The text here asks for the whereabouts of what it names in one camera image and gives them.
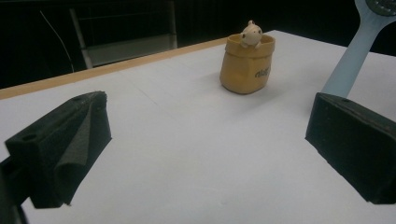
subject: small stuffed animal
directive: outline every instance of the small stuffed animal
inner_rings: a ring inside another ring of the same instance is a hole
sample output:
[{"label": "small stuffed animal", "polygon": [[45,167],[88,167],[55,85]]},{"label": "small stuffed animal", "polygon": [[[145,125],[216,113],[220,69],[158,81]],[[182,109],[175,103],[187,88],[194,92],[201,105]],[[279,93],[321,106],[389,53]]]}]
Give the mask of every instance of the small stuffed animal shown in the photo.
[{"label": "small stuffed animal", "polygon": [[262,29],[254,24],[254,21],[249,21],[247,27],[241,33],[241,45],[247,48],[249,45],[255,46],[257,49],[261,44],[262,39]]}]

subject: white tabletop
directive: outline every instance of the white tabletop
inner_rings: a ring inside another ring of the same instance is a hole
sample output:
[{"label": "white tabletop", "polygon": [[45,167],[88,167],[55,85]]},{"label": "white tabletop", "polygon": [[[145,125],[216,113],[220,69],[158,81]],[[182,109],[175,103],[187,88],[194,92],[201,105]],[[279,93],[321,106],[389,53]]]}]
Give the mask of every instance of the white tabletop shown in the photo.
[{"label": "white tabletop", "polygon": [[[113,139],[71,206],[43,223],[395,223],[304,140],[315,93],[345,48],[278,31],[267,86],[219,83],[224,45],[0,101],[6,141],[64,101],[105,91]],[[370,53],[349,99],[396,120],[396,58]],[[8,156],[0,146],[0,159]]]}]

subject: cable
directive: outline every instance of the cable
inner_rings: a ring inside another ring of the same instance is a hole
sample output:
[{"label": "cable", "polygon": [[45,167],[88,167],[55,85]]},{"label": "cable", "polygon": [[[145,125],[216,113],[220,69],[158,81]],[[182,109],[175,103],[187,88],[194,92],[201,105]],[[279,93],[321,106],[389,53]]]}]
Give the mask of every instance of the cable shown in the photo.
[{"label": "cable", "polygon": [[72,63],[72,59],[70,58],[69,52],[67,51],[66,46],[64,45],[64,42],[62,41],[61,37],[58,35],[58,33],[56,32],[56,30],[52,27],[52,25],[50,24],[50,22],[47,20],[46,16],[44,16],[44,13],[40,10],[41,16],[43,16],[44,20],[47,22],[47,24],[49,25],[49,27],[52,29],[53,33],[56,34],[56,36],[58,36],[58,39],[61,41],[62,46],[64,46],[64,51],[66,52],[67,58],[69,59],[70,62],[70,66],[72,68],[72,72],[74,73],[74,66]]}]

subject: tan pot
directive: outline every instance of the tan pot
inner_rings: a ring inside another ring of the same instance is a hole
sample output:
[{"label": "tan pot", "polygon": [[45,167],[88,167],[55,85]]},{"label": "tan pot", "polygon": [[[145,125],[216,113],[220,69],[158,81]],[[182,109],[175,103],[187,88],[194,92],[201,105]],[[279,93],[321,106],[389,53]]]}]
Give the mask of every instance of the tan pot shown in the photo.
[{"label": "tan pot", "polygon": [[275,39],[263,35],[262,44],[243,48],[240,35],[230,35],[225,47],[220,82],[229,91],[253,93],[265,86],[271,70]]}]

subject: wooden table edge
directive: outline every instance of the wooden table edge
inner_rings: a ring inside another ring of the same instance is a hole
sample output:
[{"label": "wooden table edge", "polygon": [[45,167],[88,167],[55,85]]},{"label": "wooden table edge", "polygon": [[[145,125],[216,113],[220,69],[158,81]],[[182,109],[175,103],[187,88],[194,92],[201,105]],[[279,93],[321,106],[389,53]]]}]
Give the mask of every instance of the wooden table edge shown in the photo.
[{"label": "wooden table edge", "polygon": [[153,63],[159,60],[172,58],[181,54],[186,54],[190,52],[194,52],[200,49],[208,49],[218,45],[225,44],[227,38],[221,38],[216,40],[207,41],[204,43],[187,46],[180,49],[171,49],[168,51],[151,54],[148,56],[135,58],[127,61],[122,61],[119,63],[112,63],[100,67],[95,67],[92,69],[87,69],[83,71],[79,71],[72,74],[62,75],[58,77],[51,77],[35,82],[30,82],[26,84],[21,84],[19,86],[4,88],[0,90],[0,100],[11,98],[14,96],[24,95],[27,93],[35,92],[35,91],[43,91],[49,88],[62,86],[69,83],[78,82],[81,80],[85,80],[91,77],[99,77],[105,74],[109,74],[112,72],[117,72],[123,69],[135,67],[138,65]]}]

